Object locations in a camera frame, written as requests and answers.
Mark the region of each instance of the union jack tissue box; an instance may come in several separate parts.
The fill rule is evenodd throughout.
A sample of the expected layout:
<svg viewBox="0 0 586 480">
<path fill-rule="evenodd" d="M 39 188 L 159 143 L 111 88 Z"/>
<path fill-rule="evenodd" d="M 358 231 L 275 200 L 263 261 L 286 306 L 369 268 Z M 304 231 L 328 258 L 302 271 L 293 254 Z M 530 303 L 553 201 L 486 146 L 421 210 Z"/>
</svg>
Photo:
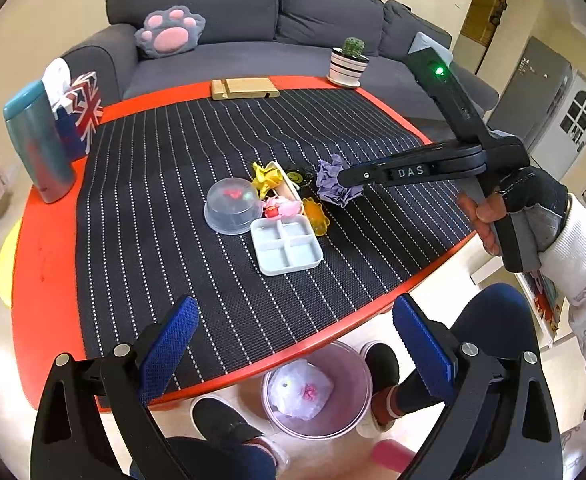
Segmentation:
<svg viewBox="0 0 586 480">
<path fill-rule="evenodd" d="M 90 152 L 93 135 L 102 116 L 102 98 L 95 72 L 79 76 L 64 97 L 53 106 L 57 133 L 72 162 Z"/>
</svg>

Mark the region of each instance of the divided tray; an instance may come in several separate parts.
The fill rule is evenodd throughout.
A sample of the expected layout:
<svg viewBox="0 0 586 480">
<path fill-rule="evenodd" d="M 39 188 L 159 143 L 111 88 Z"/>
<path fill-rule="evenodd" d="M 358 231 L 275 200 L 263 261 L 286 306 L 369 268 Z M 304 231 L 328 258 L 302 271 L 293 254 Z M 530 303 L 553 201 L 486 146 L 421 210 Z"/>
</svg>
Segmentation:
<svg viewBox="0 0 586 480">
<path fill-rule="evenodd" d="M 313 269 L 324 258 L 304 215 L 281 220 L 258 218 L 250 224 L 250 236 L 260 271 L 266 276 Z"/>
</svg>

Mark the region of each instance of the sofa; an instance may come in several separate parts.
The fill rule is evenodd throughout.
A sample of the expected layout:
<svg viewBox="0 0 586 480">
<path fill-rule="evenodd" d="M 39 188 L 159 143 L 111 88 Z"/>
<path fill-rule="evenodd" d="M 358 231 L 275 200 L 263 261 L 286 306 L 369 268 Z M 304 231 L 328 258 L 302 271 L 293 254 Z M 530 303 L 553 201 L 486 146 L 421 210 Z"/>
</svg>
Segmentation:
<svg viewBox="0 0 586 480">
<path fill-rule="evenodd" d="M 205 17 L 198 46 L 142 58 L 135 31 L 150 12 L 174 5 Z M 97 72 L 104 105 L 216 78 L 326 76 L 330 48 L 356 36 L 370 58 L 362 88 L 407 118 L 442 120 L 400 60 L 418 31 L 447 48 L 451 36 L 394 0 L 106 0 L 106 15 L 107 28 L 63 54 L 71 75 Z M 480 111 L 496 105 L 492 87 L 455 62 L 451 70 Z"/>
</svg>

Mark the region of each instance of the hand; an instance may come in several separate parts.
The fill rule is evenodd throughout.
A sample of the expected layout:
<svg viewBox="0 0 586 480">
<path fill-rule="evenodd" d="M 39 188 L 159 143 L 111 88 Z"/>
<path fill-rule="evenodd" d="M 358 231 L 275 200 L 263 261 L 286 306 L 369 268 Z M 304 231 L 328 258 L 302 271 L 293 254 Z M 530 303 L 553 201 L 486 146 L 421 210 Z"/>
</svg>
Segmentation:
<svg viewBox="0 0 586 480">
<path fill-rule="evenodd" d="M 481 204 L 465 193 L 457 203 L 466 213 L 480 235 L 484 249 L 492 256 L 500 254 L 500 245 L 490 224 L 508 213 L 524 210 L 535 237 L 537 250 L 543 252 L 557 239 L 564 228 L 569 211 L 569 193 L 544 170 L 529 166 L 504 178 L 500 190 L 492 193 Z"/>
</svg>

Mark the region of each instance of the red table edge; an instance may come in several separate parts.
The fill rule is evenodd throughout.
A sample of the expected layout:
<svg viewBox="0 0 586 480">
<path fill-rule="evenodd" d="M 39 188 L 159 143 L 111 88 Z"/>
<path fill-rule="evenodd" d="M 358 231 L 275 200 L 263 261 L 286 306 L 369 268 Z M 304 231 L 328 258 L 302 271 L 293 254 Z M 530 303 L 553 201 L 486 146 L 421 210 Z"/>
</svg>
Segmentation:
<svg viewBox="0 0 586 480">
<path fill-rule="evenodd" d="M 280 90 L 338 88 L 326 79 L 310 76 L 271 76 L 269 79 Z M 365 90 L 358 89 L 357 92 L 385 111 L 404 128 L 417 135 L 423 142 L 430 143 L 430 140 L 417 128 L 383 102 Z M 210 95 L 208 81 L 152 92 L 105 107 L 102 123 L 144 110 L 210 97 Z M 35 409 L 39 404 L 50 365 L 60 352 L 68 352 L 77 361 L 86 359 L 77 308 L 75 279 L 75 210 L 86 160 L 83 158 L 73 163 L 77 180 L 70 192 L 58 202 L 45 204 L 38 192 L 31 189 L 20 227 L 12 284 L 12 332 L 22 389 L 28 402 Z M 383 311 L 397 295 L 408 292 L 418 285 L 457 253 L 473 237 L 473 234 L 468 235 L 428 267 L 391 292 L 380 296 L 357 312 L 304 341 L 241 370 L 166 394 L 153 401 L 153 404 L 195 397 L 231 386 L 334 341 Z M 57 250 L 47 252 L 42 250 L 42 246 L 55 246 Z M 47 280 L 47 269 L 54 269 L 55 280 L 52 283 L 47 282 L 51 281 Z"/>
</svg>

